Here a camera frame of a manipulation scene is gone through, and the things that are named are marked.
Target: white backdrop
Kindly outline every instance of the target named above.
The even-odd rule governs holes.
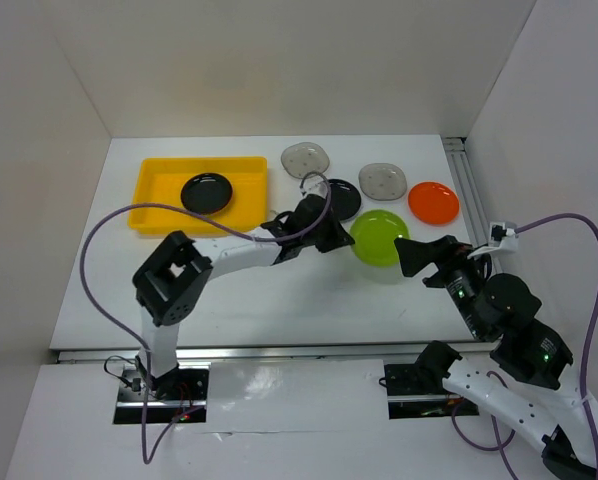
[[[537,2],[468,156],[491,219],[522,224],[574,211],[598,224],[598,0]],[[578,358],[598,278],[591,232],[574,220],[528,232],[506,265],[528,280],[544,301],[539,318]],[[598,392],[598,329],[590,375]]]
[[[534,0],[41,0],[114,137],[465,136]]]
[[[0,0],[0,479],[109,142],[40,10]]]

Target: green bowl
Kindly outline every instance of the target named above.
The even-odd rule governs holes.
[[[399,263],[395,238],[410,238],[405,222],[387,210],[370,210],[357,217],[350,228],[355,239],[352,250],[364,263],[391,267]]]

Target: purple cable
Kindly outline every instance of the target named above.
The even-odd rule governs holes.
[[[306,181],[306,179],[311,176],[321,177],[321,179],[323,180],[323,183],[326,186],[326,203],[323,207],[323,211],[319,214],[317,219],[314,222],[312,222],[310,225],[308,225],[306,228],[304,228],[303,230],[301,230],[297,233],[293,233],[292,235],[286,235],[285,237],[279,237],[279,238],[251,237],[250,235],[246,235],[245,233],[241,233],[236,230],[233,230],[232,228],[226,227],[225,225],[217,223],[214,220],[209,219],[208,217],[199,215],[198,213],[189,212],[188,210],[184,210],[183,208],[173,207],[171,205],[165,205],[165,204],[161,204],[161,203],[136,203],[134,205],[127,205],[125,207],[119,208],[119,209],[109,213],[108,215],[103,217],[101,220],[99,220],[97,222],[97,224],[94,227],[92,227],[92,230],[90,230],[90,233],[88,233],[88,235],[86,235],[86,239],[83,242],[83,247],[81,248],[81,254],[79,255],[79,278],[81,279],[81,286],[83,288],[84,293],[86,294],[86,297],[88,298],[88,300],[90,300],[90,303],[92,303],[92,305],[97,309],[97,311],[99,313],[101,313],[101,315],[106,317],[113,324],[115,324],[117,327],[122,329],[128,335],[130,335],[135,340],[137,340],[137,342],[139,342],[139,345],[141,345],[146,352],[146,371],[150,372],[152,370],[152,352],[150,351],[148,344],[144,341],[143,338],[141,338],[141,336],[138,333],[136,333],[134,330],[132,330],[131,328],[126,326],[120,320],[116,319],[105,308],[103,308],[103,306],[101,306],[101,304],[97,301],[97,299],[92,294],[92,291],[90,290],[90,286],[88,285],[88,281],[86,280],[86,268],[85,268],[86,253],[88,252],[88,247],[90,246],[92,239],[94,238],[95,234],[99,231],[99,229],[101,229],[101,227],[103,227],[106,223],[108,223],[113,218],[121,215],[122,213],[128,212],[130,210],[136,210],[139,208],[161,208],[163,210],[171,210],[173,212],[178,212],[178,213],[182,213],[184,215],[188,215],[190,217],[194,217],[198,220],[209,223],[210,225],[213,225],[213,226],[223,230],[224,232],[234,235],[235,237],[243,238],[246,240],[252,240],[253,242],[258,242],[258,243],[260,243],[260,242],[266,242],[266,243],[286,242],[288,240],[294,240],[296,238],[300,238],[300,237],[304,236],[306,233],[310,232],[313,228],[315,228],[317,225],[319,225],[319,223],[321,223],[321,221],[325,218],[326,214],[328,213],[328,210],[330,210],[330,204],[331,204],[331,200],[332,200],[332,190],[330,188],[330,183],[328,182],[328,179],[325,177],[325,175],[323,175],[320,172],[308,172],[301,180],[301,188],[303,188],[303,185],[304,185],[304,182]],[[148,396],[150,394],[150,376],[149,375],[146,378],[146,384],[147,384],[148,388],[146,388],[146,393],[144,395],[143,405],[141,408],[141,454],[143,457],[143,463],[148,465],[150,462],[152,462],[152,459],[154,458],[155,453],[157,451],[157,447],[159,446],[161,439],[168,432],[168,430],[170,430],[170,428],[172,428],[172,426],[174,424],[176,424],[183,415],[187,415],[191,412],[194,412],[195,410],[198,410],[200,407],[193,407],[189,410],[186,410],[181,415],[175,416],[170,421],[170,423],[166,426],[166,428],[164,428],[163,431],[159,434],[159,436],[157,437],[157,441],[155,442],[154,446],[152,447],[152,451],[150,452],[150,455],[148,455],[146,425],[147,425],[147,421],[148,421]]]
[[[588,217],[584,217],[583,215],[579,215],[578,213],[560,213],[557,215],[551,215],[546,218],[542,218],[541,220],[537,220],[536,222],[529,223],[528,225],[524,225],[523,227],[518,227],[515,229],[515,233],[523,233],[527,232],[528,230],[532,230],[533,228],[539,227],[541,225],[545,225],[549,222],[554,222],[555,220],[561,220],[564,218],[572,218],[575,220],[580,220],[592,230],[595,238],[597,239],[598,244],[598,228],[597,226],[590,220]],[[588,395],[588,360],[590,358],[590,349],[592,348],[592,336],[595,333],[595,327],[597,325],[598,319],[598,285],[597,285],[597,296],[595,297],[595,305],[592,309],[592,315],[590,316],[590,323],[588,324],[588,331],[586,332],[586,339],[583,344],[583,351],[581,353],[581,371],[579,375],[579,388],[581,390],[581,398],[583,400],[583,409],[586,413],[586,419],[588,420],[588,424],[590,425],[590,434],[592,435],[592,443],[595,447],[595,461],[597,463],[597,469],[595,474],[595,479],[598,480],[598,432],[597,432],[597,425],[595,424],[595,418],[592,415],[592,410],[590,409],[590,405],[587,401],[585,401],[586,396]]]

